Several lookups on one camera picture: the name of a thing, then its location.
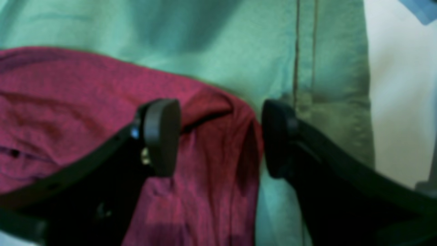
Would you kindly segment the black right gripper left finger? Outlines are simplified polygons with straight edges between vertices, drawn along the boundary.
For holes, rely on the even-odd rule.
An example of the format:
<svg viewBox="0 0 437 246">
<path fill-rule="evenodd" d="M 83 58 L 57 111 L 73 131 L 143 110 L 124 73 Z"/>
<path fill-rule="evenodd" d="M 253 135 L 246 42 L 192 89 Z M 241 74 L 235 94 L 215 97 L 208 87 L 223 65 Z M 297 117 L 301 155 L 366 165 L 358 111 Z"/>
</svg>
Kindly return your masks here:
<svg viewBox="0 0 437 246">
<path fill-rule="evenodd" d="M 1 195 L 1 245 L 120 246 L 145 181 L 175 172 L 181 106 L 157 99 L 81 160 Z"/>
</svg>

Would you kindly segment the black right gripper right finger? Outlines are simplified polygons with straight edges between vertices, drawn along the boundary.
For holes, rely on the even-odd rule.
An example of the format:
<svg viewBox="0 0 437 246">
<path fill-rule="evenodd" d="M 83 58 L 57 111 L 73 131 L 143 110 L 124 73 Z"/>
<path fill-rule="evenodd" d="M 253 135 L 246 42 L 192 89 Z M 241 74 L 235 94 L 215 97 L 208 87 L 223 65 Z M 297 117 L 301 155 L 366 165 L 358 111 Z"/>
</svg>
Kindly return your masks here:
<svg viewBox="0 0 437 246">
<path fill-rule="evenodd" d="M 284 102 L 264 101 L 269 175 L 298 197 L 314 246 L 435 246 L 436 160 L 413 190 L 349 156 Z"/>
</svg>

